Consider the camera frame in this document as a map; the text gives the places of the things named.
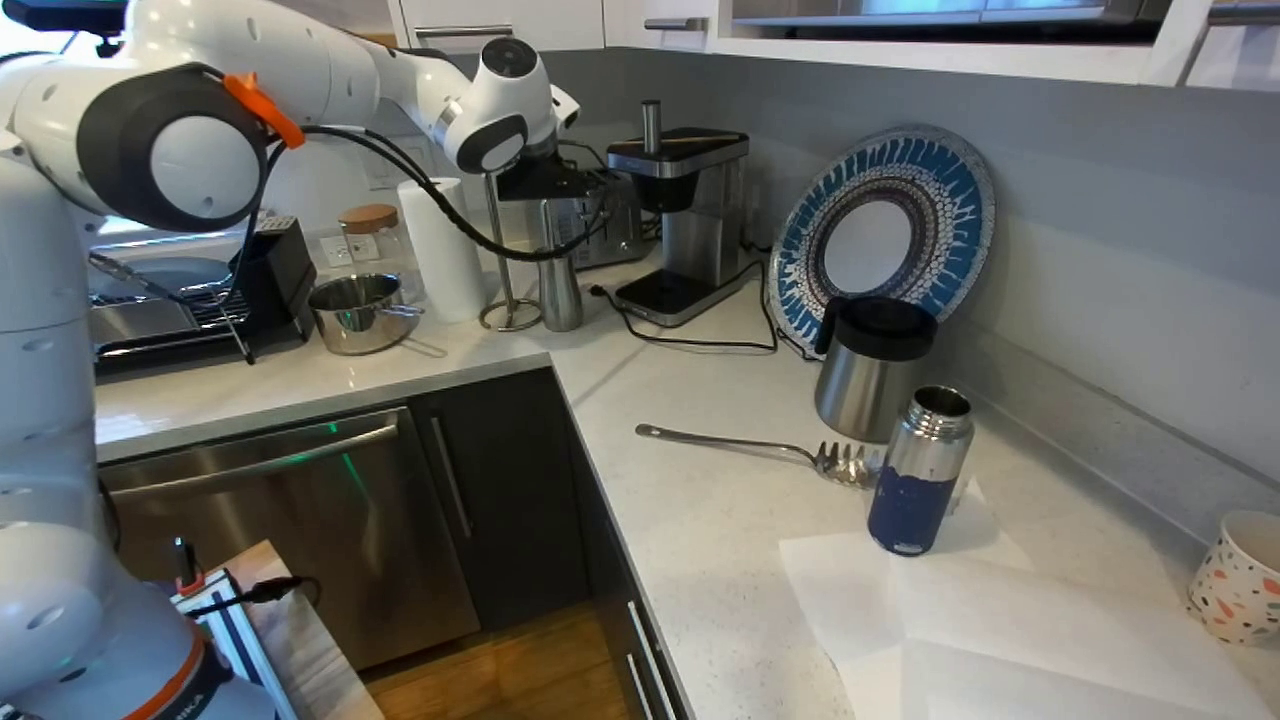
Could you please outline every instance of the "bowl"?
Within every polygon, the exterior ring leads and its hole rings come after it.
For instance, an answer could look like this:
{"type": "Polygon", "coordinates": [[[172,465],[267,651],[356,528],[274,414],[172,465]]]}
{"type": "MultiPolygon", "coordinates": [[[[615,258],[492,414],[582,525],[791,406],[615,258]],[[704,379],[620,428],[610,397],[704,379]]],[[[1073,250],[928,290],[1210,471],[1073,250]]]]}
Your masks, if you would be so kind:
{"type": "Polygon", "coordinates": [[[399,302],[396,276],[330,279],[313,286],[307,302],[326,348],[336,357],[386,352],[417,325],[417,312],[399,302]]]}

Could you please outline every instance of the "espresso machine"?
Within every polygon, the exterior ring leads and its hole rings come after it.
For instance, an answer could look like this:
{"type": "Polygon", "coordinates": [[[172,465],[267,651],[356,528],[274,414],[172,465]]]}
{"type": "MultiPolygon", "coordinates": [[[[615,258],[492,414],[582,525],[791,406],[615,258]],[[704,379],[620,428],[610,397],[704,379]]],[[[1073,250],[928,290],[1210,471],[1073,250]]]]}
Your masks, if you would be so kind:
{"type": "Polygon", "coordinates": [[[724,129],[661,129],[642,104],[646,131],[610,142],[610,168],[638,180],[642,206],[661,226],[661,266],[615,286],[615,298],[661,326],[677,326],[724,298],[747,271],[743,157],[747,135],[724,129]]]}

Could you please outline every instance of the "mug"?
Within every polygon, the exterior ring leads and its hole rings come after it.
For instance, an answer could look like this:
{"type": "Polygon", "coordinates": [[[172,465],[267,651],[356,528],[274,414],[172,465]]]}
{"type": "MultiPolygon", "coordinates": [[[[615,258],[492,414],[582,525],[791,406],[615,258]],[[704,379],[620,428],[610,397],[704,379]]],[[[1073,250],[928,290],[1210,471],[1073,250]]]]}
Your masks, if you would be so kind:
{"type": "Polygon", "coordinates": [[[1280,514],[1228,511],[1194,578],[1194,610],[1226,645],[1280,630],[1280,514]]]}

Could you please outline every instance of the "decorative plate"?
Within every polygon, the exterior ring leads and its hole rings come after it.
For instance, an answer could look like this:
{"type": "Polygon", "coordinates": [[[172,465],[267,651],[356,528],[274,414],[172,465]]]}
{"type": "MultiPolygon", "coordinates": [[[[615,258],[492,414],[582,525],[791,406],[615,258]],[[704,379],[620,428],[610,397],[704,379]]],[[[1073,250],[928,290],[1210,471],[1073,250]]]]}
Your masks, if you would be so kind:
{"type": "Polygon", "coordinates": [[[804,357],[830,295],[885,290],[954,317],[995,231],[989,165],[954,131],[907,123],[860,139],[790,213],[767,257],[767,312],[804,357]]]}

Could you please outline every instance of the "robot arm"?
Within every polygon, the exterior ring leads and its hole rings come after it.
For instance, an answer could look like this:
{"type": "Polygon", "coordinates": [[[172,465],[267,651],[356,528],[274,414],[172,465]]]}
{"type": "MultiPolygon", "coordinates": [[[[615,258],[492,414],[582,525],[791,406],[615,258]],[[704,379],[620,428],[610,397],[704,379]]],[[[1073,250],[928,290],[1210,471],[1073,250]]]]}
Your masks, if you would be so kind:
{"type": "Polygon", "coordinates": [[[123,27],[112,61],[0,61],[0,708],[151,716],[155,698],[182,708],[169,686],[203,676],[195,698],[218,694],[212,716],[251,716],[238,681],[203,672],[188,620],[109,553],[73,206],[238,225],[265,187],[274,129],[366,129],[380,100],[461,173],[499,173],[572,123],[578,104],[522,39],[490,42],[469,78],[267,0],[132,0],[123,27]]]}
{"type": "Polygon", "coordinates": [[[267,142],[228,76],[251,76],[297,123],[370,129],[393,100],[461,173],[499,173],[578,119],[522,39],[492,39],[469,78],[267,0],[136,0],[122,57],[0,66],[0,129],[93,213],[228,226],[265,185],[267,142]]]}

